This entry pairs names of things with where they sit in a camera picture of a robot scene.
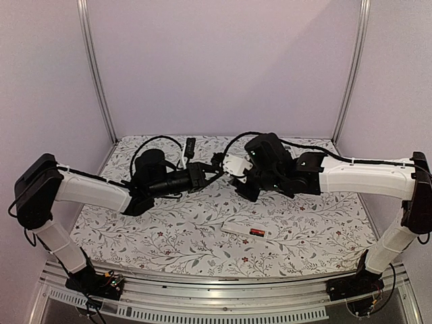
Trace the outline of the long white remote control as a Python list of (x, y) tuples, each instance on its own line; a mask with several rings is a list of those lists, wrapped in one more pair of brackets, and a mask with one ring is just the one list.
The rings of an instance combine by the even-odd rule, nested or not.
[[(264, 230), (265, 231), (265, 236), (264, 237), (259, 237), (259, 236), (253, 236), (249, 234), (249, 231), (251, 229), (258, 229), (258, 230)], [(266, 238), (268, 231), (265, 228), (260, 228), (260, 227), (253, 227), (253, 226), (249, 226), (249, 225), (239, 225), (239, 224), (235, 224), (235, 223), (224, 223), (221, 227), (221, 231), (229, 233), (229, 234), (238, 234), (238, 235), (243, 235), (243, 236), (252, 236), (254, 238)]]

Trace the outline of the red battery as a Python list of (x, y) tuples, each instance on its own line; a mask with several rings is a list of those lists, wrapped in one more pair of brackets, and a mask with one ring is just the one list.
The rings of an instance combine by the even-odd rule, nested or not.
[(251, 229), (249, 231), (249, 234), (253, 235), (253, 236), (264, 237), (265, 236), (265, 231), (264, 230), (260, 230), (260, 229)]

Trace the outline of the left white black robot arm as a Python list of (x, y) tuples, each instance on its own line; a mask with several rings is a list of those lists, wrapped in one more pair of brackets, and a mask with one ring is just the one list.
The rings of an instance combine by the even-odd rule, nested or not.
[(66, 230), (53, 220), (54, 202), (74, 202), (102, 207), (127, 216), (140, 216), (155, 205), (155, 199), (183, 192), (197, 192), (222, 176), (217, 165), (187, 163), (178, 169), (160, 149), (149, 149), (135, 162), (129, 181), (114, 182), (58, 164), (45, 153), (16, 181), (15, 199), (8, 213), (30, 230), (74, 274), (86, 293), (100, 287), (85, 253)]

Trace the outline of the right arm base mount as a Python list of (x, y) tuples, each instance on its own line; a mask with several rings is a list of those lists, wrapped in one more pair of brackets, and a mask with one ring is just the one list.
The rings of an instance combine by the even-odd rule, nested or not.
[(330, 279), (325, 285), (331, 301), (378, 292), (384, 288), (381, 274), (366, 270), (364, 265), (359, 266), (355, 274)]

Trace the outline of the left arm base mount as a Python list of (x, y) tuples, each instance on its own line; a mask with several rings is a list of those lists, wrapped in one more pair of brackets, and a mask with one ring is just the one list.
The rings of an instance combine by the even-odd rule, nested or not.
[(92, 261), (84, 254), (85, 267), (75, 273), (64, 270), (68, 276), (66, 288), (75, 290), (85, 296), (96, 296), (109, 300), (120, 300), (124, 290), (124, 276), (110, 270), (105, 273), (97, 273)]

